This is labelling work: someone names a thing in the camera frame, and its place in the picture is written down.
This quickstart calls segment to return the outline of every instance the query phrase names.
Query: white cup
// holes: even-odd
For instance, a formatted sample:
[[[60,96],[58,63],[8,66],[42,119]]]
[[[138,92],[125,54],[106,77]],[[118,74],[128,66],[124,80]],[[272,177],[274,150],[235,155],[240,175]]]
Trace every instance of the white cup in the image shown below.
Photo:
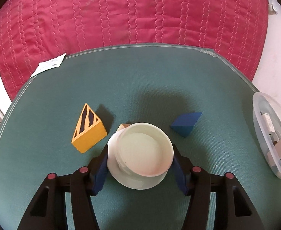
[[[174,156],[168,136],[149,123],[135,123],[124,129],[116,148],[119,168],[132,176],[162,175],[170,168]]]

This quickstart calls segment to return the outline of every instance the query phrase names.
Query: cup rim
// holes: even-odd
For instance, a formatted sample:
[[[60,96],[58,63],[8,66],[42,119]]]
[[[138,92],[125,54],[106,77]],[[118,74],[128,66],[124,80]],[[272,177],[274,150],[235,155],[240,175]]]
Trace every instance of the cup rim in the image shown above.
[[[134,123],[134,124],[131,124],[129,125],[127,128],[125,128],[123,130],[123,132],[118,136],[118,139],[117,139],[117,151],[119,152],[119,145],[118,145],[118,142],[120,141],[120,139],[125,135],[126,131],[129,129],[129,128],[132,128],[132,127],[135,127],[135,126],[138,126],[138,125],[147,125],[147,126],[150,126],[152,128],[155,128],[157,129],[160,133],[162,133],[162,135],[165,137],[166,141],[169,143],[169,146],[171,146],[171,158],[169,160],[166,160],[165,162],[169,162],[169,164],[167,165],[167,169],[166,170],[162,170],[161,172],[159,173],[155,173],[155,174],[152,174],[152,175],[148,175],[148,174],[144,174],[144,173],[139,173],[139,172],[136,172],[135,170],[133,170],[133,168],[129,167],[128,164],[125,164],[126,167],[131,170],[133,173],[137,174],[137,175],[140,175],[140,176],[145,176],[145,177],[155,177],[155,176],[159,176],[159,175],[162,175],[164,174],[172,165],[172,162],[173,162],[173,157],[174,157],[174,149],[173,149],[173,146],[172,146],[172,142],[170,141],[169,137],[166,135],[166,133],[161,130],[160,128],[158,128],[157,126],[153,125],[153,124],[150,124],[150,123]]]

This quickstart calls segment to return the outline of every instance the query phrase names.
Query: pink quilted blanket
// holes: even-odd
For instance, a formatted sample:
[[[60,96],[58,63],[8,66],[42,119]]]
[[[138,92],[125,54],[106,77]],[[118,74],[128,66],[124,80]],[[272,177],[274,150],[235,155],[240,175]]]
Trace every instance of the pink quilted blanket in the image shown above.
[[[158,42],[213,48],[252,80],[267,23],[267,0],[8,0],[0,10],[0,75],[13,99],[41,61]]]

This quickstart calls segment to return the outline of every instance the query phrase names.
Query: red circular cap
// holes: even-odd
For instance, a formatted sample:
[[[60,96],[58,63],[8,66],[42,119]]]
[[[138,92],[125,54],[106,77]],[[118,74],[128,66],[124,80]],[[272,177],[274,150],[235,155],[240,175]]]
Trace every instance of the red circular cap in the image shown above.
[[[48,179],[52,180],[56,177],[54,173],[48,174]]]
[[[235,177],[235,175],[228,172],[228,173],[226,173],[226,177],[229,178],[229,179],[233,179]]]
[[[86,173],[88,171],[87,167],[82,167],[79,169],[81,173]]]
[[[201,171],[201,168],[198,167],[198,166],[194,166],[193,171],[196,172],[196,173],[199,173]]]

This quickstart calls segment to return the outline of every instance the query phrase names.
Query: paper label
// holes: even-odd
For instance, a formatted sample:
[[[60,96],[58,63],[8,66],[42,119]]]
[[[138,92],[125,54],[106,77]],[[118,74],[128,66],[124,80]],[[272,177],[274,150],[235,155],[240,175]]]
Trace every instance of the paper label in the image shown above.
[[[31,75],[31,78],[33,76],[37,75],[38,73],[42,73],[51,68],[59,67],[61,65],[61,63],[63,62],[65,55],[66,55],[66,53],[64,53],[63,55],[58,56],[54,59],[47,60],[45,62],[40,62],[38,67],[36,68],[35,72],[33,72],[33,74]]]

